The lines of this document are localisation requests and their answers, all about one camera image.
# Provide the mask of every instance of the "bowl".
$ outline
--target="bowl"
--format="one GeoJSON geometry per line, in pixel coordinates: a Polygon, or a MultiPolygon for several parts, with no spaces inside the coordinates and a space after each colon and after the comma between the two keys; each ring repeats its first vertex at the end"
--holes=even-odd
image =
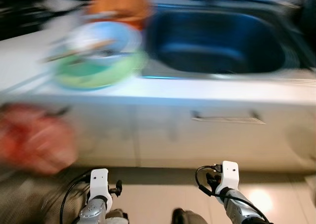
{"type": "Polygon", "coordinates": [[[110,66],[121,57],[137,51],[141,45],[140,33],[123,23],[95,22],[75,29],[66,39],[68,50],[82,51],[79,54],[86,61],[110,66]],[[103,40],[114,40],[113,43],[98,50],[90,50],[89,46],[103,40]]]}

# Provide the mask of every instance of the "drawer handle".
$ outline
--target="drawer handle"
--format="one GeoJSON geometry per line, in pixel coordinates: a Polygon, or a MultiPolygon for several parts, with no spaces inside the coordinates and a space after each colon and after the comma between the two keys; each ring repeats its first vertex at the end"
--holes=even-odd
{"type": "Polygon", "coordinates": [[[244,123],[244,124],[265,124],[265,122],[259,119],[259,115],[251,111],[250,117],[202,117],[199,112],[191,111],[191,119],[194,121],[203,121],[203,122],[229,122],[229,123],[244,123]]]}

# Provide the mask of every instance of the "sink basin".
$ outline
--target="sink basin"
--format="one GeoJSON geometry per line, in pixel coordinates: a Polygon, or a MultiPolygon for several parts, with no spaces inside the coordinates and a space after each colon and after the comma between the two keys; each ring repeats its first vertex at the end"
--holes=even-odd
{"type": "Polygon", "coordinates": [[[265,21],[243,13],[174,10],[149,26],[148,53],[192,73],[256,74],[285,65],[287,52],[265,21]]]}

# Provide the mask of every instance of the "stack of dishes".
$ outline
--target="stack of dishes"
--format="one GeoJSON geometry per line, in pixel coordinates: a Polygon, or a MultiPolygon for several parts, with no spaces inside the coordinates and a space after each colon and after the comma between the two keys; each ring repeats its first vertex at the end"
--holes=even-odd
{"type": "Polygon", "coordinates": [[[81,53],[58,60],[55,80],[76,89],[112,85],[142,69],[147,57],[140,46],[140,33],[126,24],[85,24],[68,36],[61,49],[81,53]],[[90,45],[104,40],[113,40],[113,43],[97,50],[89,50],[90,45]]]}

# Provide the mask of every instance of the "green bowl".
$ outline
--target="green bowl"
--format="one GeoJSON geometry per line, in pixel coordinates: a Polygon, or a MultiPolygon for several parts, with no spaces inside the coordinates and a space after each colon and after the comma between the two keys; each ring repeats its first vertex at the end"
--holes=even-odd
{"type": "Polygon", "coordinates": [[[115,84],[141,70],[146,60],[147,55],[142,51],[122,57],[109,66],[81,61],[78,56],[71,56],[58,61],[54,78],[59,84],[73,89],[98,89],[115,84]]]}

